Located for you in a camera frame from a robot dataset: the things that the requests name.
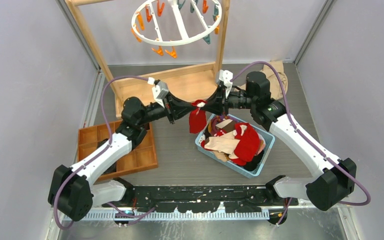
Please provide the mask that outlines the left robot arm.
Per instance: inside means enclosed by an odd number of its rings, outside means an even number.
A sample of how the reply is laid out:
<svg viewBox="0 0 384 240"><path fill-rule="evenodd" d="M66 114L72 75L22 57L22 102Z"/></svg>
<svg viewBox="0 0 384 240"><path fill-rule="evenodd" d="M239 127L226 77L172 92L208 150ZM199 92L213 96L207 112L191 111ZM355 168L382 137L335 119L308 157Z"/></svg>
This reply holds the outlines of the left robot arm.
<svg viewBox="0 0 384 240"><path fill-rule="evenodd" d="M63 213L72 222L78 222L93 206L114 201L128 207L134 197L123 183L111 180L96 184L98 178L142 143L147 124L164 117L175 121L187 114L195 115L203 112L205 106L205 101L187 102L171 93L149 105L137 97L125 100L122 122L109 139L83 160L72 166L60 165L53 172L47 200L53 207L55 220Z"/></svg>

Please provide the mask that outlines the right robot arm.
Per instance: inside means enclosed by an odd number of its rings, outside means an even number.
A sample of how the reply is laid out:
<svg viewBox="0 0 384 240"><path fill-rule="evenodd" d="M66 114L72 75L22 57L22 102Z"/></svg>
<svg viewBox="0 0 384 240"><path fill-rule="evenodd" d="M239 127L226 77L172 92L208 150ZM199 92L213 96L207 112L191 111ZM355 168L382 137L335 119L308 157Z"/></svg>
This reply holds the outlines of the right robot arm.
<svg viewBox="0 0 384 240"><path fill-rule="evenodd" d="M340 159L308 134L287 106L271 98L270 82L262 72L253 71L248 76L250 86L232 92L232 72L220 70L215 77L216 91L204 110L225 114L229 109L249 109L255 122L285 143L310 171L307 178L279 175L269 181L265 185L267 202L279 205L286 198L303 199L321 211L344 204L344 198L355 189L356 163L350 158Z"/></svg>

